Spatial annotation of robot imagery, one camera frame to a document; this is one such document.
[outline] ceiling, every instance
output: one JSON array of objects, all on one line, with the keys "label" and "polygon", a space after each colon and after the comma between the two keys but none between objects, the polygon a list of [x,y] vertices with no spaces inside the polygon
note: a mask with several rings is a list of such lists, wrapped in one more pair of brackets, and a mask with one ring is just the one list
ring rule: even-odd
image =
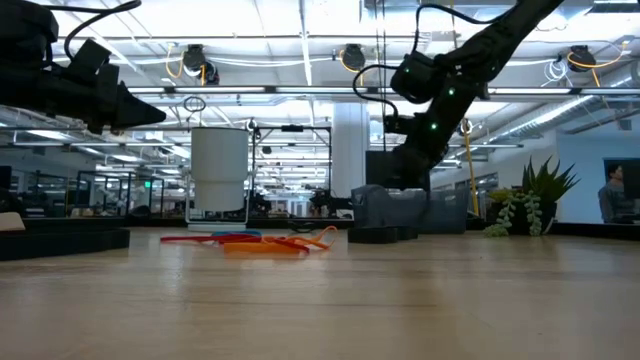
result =
[{"label": "ceiling", "polygon": [[[121,0],[38,0],[40,4],[66,4],[84,7],[115,7]],[[479,19],[492,18],[506,9],[513,0],[458,0],[456,10]],[[199,80],[183,74],[172,77],[168,66],[175,74],[180,68],[180,53],[189,44],[205,45],[205,52],[220,74],[221,86],[295,85],[295,86],[350,86],[353,73],[340,62],[340,51],[345,44],[360,44],[368,63],[380,60],[397,64],[410,50],[415,29],[415,7],[413,0],[389,0],[388,11],[382,17],[378,6],[378,19],[370,6],[371,1],[356,0],[143,0],[143,5],[128,13],[110,16],[82,31],[71,42],[77,51],[87,38],[95,38],[114,53],[112,63],[120,65],[120,78],[128,86],[193,86]],[[587,13],[593,1],[567,0],[564,6],[545,19],[538,30],[518,47],[508,66],[490,84],[492,87],[546,88],[594,86],[590,72],[564,74],[565,62],[551,69],[551,62],[558,56],[565,57],[572,45],[588,45],[599,62],[608,62],[620,57],[615,64],[598,70],[598,75],[607,74],[628,65],[640,53],[640,41],[630,38],[624,49],[621,39],[626,35],[640,33],[640,20],[636,13]],[[66,34],[89,14],[56,12],[60,24],[60,41],[54,45],[54,59],[62,65],[68,64],[62,43]],[[418,49],[428,55],[447,52],[455,47],[454,28],[451,17],[437,11],[422,13],[421,36]],[[469,25],[457,20],[455,33],[458,46],[470,38],[481,26]],[[386,51],[386,60],[382,54]],[[373,71],[364,77],[364,86],[388,86],[386,78]],[[145,96],[168,116],[155,131],[130,131],[120,136],[111,134],[93,136],[86,131],[67,131],[64,136],[83,142],[144,142],[160,140],[183,143],[189,133],[177,128],[198,125],[244,127],[253,119],[260,126],[302,124],[330,126],[335,101],[356,101],[335,97],[278,96],[270,94],[211,95],[205,97],[207,109],[191,115],[180,104],[184,97]],[[546,105],[548,101],[520,99],[517,102],[476,102],[467,117],[474,123],[473,138],[491,136],[493,131],[504,129],[515,119]],[[427,105],[413,105],[406,101],[396,102],[403,114],[423,111]],[[7,126],[33,127],[82,127],[73,119],[47,119],[38,114],[21,112],[20,116],[5,116],[0,119]],[[371,141],[378,142],[382,135],[380,104],[368,105],[373,120]],[[57,141],[55,137],[37,133],[20,133],[22,141]],[[322,139],[313,132],[274,132],[270,141],[316,143],[317,147],[296,149],[274,148],[272,156],[293,156],[300,159],[326,154]],[[390,142],[402,137],[389,136]],[[455,136],[453,142],[461,142]],[[91,154],[87,148],[98,151]],[[183,147],[188,154],[188,147]],[[88,156],[104,157],[109,154],[130,155],[139,158],[139,163],[174,163],[182,165],[187,156],[174,153],[160,154],[157,149],[131,149],[85,147]],[[122,162],[118,159],[109,161]]]}]

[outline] black plastic base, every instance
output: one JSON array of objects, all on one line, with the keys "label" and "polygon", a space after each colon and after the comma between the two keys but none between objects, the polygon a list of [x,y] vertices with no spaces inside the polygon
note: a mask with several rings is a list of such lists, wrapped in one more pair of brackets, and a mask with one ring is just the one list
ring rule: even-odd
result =
[{"label": "black plastic base", "polygon": [[0,233],[0,261],[86,254],[129,247],[129,230],[41,228]]},{"label": "black plastic base", "polygon": [[393,244],[418,238],[418,230],[410,227],[353,228],[347,237],[353,244]]}]

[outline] table surface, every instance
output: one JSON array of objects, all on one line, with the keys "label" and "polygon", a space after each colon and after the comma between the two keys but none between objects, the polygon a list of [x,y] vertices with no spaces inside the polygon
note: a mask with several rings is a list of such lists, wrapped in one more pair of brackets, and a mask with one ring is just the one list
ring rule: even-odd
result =
[{"label": "table surface", "polygon": [[640,244],[423,236],[306,258],[160,244],[0,263],[0,359],[637,359]]}]

